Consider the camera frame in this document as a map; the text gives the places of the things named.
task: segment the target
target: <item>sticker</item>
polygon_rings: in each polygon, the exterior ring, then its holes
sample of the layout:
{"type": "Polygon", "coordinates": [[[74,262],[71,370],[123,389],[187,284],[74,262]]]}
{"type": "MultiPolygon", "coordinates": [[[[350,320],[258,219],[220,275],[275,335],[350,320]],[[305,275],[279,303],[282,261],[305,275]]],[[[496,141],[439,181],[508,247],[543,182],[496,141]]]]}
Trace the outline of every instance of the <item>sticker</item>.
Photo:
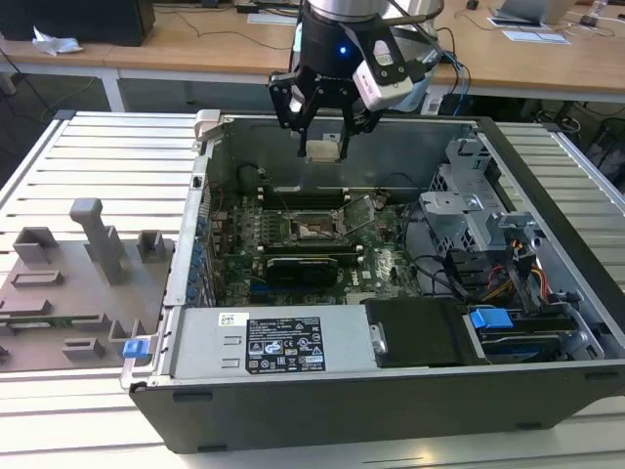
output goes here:
{"type": "Polygon", "coordinates": [[[249,313],[219,313],[217,324],[219,326],[242,326],[247,323],[249,313]]]}
{"type": "Polygon", "coordinates": [[[246,344],[250,374],[325,371],[319,318],[248,320],[246,344]]]}
{"type": "Polygon", "coordinates": [[[341,134],[323,134],[323,142],[334,142],[338,144],[341,142],[341,134]]]}

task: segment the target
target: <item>motherboard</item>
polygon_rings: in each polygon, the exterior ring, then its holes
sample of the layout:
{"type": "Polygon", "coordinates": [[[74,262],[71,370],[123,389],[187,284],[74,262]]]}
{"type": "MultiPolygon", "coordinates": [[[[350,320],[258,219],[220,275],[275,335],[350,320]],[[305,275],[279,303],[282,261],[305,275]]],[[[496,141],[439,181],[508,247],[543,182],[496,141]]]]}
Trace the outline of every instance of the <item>motherboard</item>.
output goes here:
{"type": "Polygon", "coordinates": [[[387,205],[375,193],[335,207],[287,198],[212,194],[203,242],[217,306],[350,305],[419,295],[401,244],[404,205],[387,205]]]}

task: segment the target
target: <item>robotic arm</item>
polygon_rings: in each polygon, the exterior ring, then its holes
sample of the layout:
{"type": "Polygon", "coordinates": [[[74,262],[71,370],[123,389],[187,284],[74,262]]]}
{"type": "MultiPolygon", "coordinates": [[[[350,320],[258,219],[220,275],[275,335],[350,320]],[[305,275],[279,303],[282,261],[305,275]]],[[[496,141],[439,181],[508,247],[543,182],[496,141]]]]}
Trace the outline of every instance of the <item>robotic arm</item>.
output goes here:
{"type": "MultiPolygon", "coordinates": [[[[417,7],[432,2],[418,0],[417,7]]],[[[418,60],[406,61],[396,37],[412,34],[414,40],[437,46],[436,39],[419,24],[437,16],[410,16],[390,0],[304,0],[299,62],[289,73],[272,73],[270,92],[280,126],[301,135],[298,155],[307,155],[308,129],[323,108],[340,109],[344,127],[339,157],[345,159],[350,137],[371,132],[384,109],[398,105],[421,82],[429,68],[418,60]],[[382,16],[394,4],[404,18],[382,16]]]]}

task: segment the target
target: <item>white paper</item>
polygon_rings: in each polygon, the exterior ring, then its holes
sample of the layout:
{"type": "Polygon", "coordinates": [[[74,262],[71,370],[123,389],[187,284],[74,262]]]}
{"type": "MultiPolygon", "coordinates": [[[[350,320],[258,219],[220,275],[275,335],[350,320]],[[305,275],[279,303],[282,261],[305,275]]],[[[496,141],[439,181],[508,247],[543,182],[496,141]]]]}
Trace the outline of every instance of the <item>white paper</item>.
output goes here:
{"type": "Polygon", "coordinates": [[[560,34],[550,34],[545,32],[521,32],[502,31],[508,39],[517,42],[535,42],[540,44],[570,44],[566,38],[560,34]]]}
{"type": "Polygon", "coordinates": [[[80,47],[78,41],[73,37],[59,39],[58,37],[49,36],[48,34],[40,32],[36,27],[32,29],[35,33],[32,44],[38,51],[50,54],[51,56],[82,51],[82,47],[80,47]]]}

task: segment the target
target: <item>computer case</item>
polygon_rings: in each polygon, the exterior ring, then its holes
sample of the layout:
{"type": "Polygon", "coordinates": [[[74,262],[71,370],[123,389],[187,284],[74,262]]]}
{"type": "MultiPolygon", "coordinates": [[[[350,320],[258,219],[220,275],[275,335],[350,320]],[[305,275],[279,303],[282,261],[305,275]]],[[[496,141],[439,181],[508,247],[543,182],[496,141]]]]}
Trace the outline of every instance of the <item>computer case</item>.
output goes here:
{"type": "Polygon", "coordinates": [[[29,40],[32,28],[56,37],[141,46],[154,24],[149,0],[0,0],[0,32],[29,40]]]}

